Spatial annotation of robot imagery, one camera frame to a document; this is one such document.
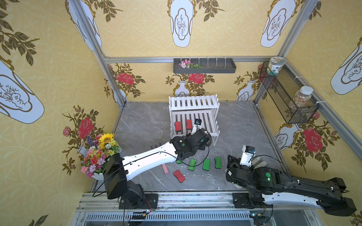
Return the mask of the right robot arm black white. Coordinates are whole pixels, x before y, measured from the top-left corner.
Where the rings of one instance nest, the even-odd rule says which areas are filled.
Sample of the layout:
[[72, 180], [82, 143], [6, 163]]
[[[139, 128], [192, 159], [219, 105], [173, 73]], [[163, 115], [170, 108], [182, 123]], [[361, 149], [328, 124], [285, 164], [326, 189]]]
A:
[[357, 208], [343, 193], [347, 186], [341, 178], [326, 181], [295, 177], [268, 167], [254, 169], [241, 159], [228, 155], [226, 180], [247, 190], [233, 193], [235, 208], [263, 208], [279, 204], [302, 205], [322, 209], [326, 214], [348, 217]]

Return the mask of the red whiteboard eraser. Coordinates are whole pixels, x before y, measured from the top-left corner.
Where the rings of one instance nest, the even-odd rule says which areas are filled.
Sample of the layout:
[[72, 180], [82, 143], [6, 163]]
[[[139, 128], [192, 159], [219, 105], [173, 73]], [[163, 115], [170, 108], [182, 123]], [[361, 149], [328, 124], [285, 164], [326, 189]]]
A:
[[193, 128], [192, 120], [186, 120], [186, 129], [192, 130], [192, 128]]
[[179, 171], [179, 170], [176, 170], [173, 175], [177, 178], [177, 180], [182, 183], [185, 181], [185, 176]]
[[179, 121], [176, 121], [174, 123], [174, 127], [175, 127], [175, 132], [182, 132], [182, 126], [181, 126], [181, 123]]

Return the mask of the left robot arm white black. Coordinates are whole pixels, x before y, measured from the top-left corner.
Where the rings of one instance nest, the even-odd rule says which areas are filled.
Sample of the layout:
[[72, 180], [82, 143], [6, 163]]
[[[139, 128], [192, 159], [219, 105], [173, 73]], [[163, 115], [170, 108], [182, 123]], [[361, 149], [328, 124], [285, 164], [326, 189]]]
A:
[[183, 161], [194, 156], [198, 150], [205, 150], [212, 143], [211, 134], [205, 129], [197, 129], [190, 135], [176, 136], [165, 144], [133, 156], [112, 155], [103, 170], [105, 193], [109, 200], [121, 198], [121, 207], [138, 209], [147, 202], [140, 184], [132, 179], [157, 166]]

